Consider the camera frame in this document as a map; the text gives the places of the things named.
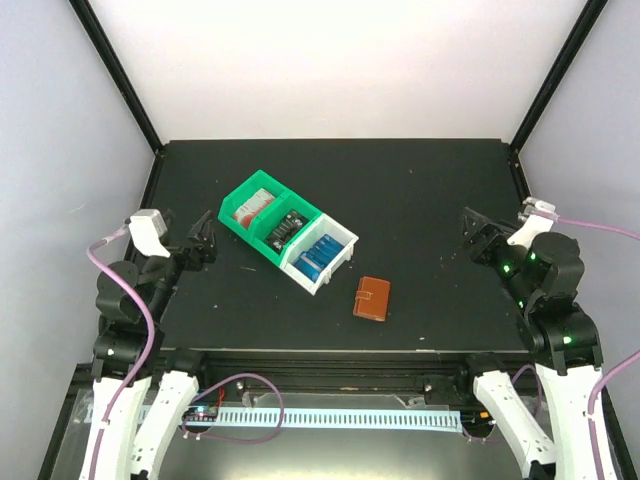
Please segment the brown leather card holder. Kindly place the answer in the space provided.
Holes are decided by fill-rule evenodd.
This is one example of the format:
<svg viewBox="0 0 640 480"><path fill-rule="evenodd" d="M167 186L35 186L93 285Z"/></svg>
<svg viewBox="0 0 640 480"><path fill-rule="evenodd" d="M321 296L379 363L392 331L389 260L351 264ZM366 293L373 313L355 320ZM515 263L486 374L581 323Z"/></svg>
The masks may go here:
<svg viewBox="0 0 640 480"><path fill-rule="evenodd" d="M391 283L388 280L363 276L355 293L353 315L384 322L388 313Z"/></svg>

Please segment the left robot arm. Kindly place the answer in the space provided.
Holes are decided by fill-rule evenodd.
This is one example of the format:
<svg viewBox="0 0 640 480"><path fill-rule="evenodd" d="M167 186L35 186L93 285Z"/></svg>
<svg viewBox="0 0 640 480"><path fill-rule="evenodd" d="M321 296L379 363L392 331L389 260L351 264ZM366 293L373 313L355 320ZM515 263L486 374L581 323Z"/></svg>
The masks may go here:
<svg viewBox="0 0 640 480"><path fill-rule="evenodd" d="M148 411L165 335L159 322L186 271L198 272L217 257L214 218L206 211L187 241L173 245L170 212L142 209L114 233L88 247L99 269L96 307L104 325L93 346L93 411L82 479L156 479L179 420L192 399L214 388L204 356L170 354Z"/></svg>

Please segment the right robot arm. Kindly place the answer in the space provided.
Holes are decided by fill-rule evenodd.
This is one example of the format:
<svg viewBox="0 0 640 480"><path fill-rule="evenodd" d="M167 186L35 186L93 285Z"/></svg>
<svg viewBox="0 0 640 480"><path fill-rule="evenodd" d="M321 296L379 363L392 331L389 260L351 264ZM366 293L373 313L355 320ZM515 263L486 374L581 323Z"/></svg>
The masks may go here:
<svg viewBox="0 0 640 480"><path fill-rule="evenodd" d="M490 354L477 354L454 379L457 396L480 402L525 479L615 479L602 406L600 337L576 301L585 265L577 240L556 232L555 208L529 198L518 229L465 208L463 248L496 273L519 312L518 334L533 360L551 422L546 434Z"/></svg>

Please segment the red white cards stack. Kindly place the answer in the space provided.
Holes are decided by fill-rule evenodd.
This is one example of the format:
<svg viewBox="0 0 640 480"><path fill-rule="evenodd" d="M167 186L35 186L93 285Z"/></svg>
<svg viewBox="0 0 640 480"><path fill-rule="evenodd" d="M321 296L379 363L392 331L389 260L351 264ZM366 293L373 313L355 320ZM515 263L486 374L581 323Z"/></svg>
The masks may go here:
<svg viewBox="0 0 640 480"><path fill-rule="evenodd" d="M232 218L243 228L248 229L256 216L275 199L276 197L269 191L260 188L235 210Z"/></svg>

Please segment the black cards stack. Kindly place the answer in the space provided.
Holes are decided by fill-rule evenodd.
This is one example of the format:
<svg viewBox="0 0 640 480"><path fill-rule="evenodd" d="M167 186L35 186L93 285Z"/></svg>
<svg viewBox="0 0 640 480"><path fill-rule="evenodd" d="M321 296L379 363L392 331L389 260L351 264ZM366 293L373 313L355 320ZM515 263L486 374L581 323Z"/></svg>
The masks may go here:
<svg viewBox="0 0 640 480"><path fill-rule="evenodd" d="M296 210L290 210L269 233L265 244L280 254L289 241L308 223L308 219Z"/></svg>

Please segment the blue cards stack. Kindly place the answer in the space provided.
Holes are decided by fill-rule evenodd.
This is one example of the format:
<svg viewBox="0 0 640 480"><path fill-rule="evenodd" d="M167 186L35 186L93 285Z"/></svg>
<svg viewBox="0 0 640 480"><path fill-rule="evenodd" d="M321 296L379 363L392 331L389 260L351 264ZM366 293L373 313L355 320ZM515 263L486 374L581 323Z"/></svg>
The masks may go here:
<svg viewBox="0 0 640 480"><path fill-rule="evenodd" d="M315 282L343 248L343 244L332 236L325 234L298 256L294 262L294 267L305 277Z"/></svg>

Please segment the green double storage bin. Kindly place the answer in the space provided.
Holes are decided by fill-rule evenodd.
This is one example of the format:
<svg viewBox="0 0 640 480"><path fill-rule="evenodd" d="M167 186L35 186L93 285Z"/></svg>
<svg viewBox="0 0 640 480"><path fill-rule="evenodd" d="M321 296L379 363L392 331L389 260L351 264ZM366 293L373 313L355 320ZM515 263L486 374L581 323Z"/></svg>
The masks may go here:
<svg viewBox="0 0 640 480"><path fill-rule="evenodd" d="M269 191L276 199L256 216L248 229L245 229L232 218L232 215L242 203L260 188ZM268 261L276 267L279 267L285 248L278 254L265 244L265 239L290 210L296 210L308 219L308 223L305 226L309 225L321 215L319 208L301 197L295 191L265 171L257 170L222 200L218 212L218 220Z"/></svg>

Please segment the white storage bin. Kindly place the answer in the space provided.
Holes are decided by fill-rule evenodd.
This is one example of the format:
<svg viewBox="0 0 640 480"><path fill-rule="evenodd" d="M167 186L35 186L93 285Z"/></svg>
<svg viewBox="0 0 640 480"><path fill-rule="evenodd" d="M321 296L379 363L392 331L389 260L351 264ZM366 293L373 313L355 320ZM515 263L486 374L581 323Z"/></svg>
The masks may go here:
<svg viewBox="0 0 640 480"><path fill-rule="evenodd" d="M359 237L327 214L305 226L285 247L279 268L311 295L354 254Z"/></svg>

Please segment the black frame post left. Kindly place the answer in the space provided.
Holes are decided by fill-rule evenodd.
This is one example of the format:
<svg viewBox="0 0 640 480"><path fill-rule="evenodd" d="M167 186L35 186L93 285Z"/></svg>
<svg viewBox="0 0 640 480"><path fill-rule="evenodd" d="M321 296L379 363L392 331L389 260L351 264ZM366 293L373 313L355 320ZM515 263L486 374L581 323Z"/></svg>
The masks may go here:
<svg viewBox="0 0 640 480"><path fill-rule="evenodd" d="M146 142L151 150L157 154L163 149L163 143L95 13L91 2L88 0L69 0L68 3L106 67Z"/></svg>

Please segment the black frame post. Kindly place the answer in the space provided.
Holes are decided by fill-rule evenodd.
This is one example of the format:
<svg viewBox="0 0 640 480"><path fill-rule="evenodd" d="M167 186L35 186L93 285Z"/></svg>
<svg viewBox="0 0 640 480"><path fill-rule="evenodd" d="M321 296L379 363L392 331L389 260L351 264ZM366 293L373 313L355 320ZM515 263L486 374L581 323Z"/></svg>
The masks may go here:
<svg viewBox="0 0 640 480"><path fill-rule="evenodd" d="M68 3L106 67L146 142L151 150L157 154L163 149L163 143L95 13L91 2L88 0L69 0Z"/></svg>
<svg viewBox="0 0 640 480"><path fill-rule="evenodd" d="M520 153L523 150L527 140L533 133L544 111L608 3L608 0L588 0L585 2L510 142L512 151Z"/></svg>

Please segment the black frame post right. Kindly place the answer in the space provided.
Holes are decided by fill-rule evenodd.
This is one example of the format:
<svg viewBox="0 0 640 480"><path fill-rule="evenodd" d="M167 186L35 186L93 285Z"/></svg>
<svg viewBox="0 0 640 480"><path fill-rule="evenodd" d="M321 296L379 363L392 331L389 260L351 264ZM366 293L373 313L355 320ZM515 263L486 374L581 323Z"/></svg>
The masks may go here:
<svg viewBox="0 0 640 480"><path fill-rule="evenodd" d="M520 153L523 150L527 140L533 133L544 111L608 3L608 0L588 0L585 2L510 142L512 151Z"/></svg>

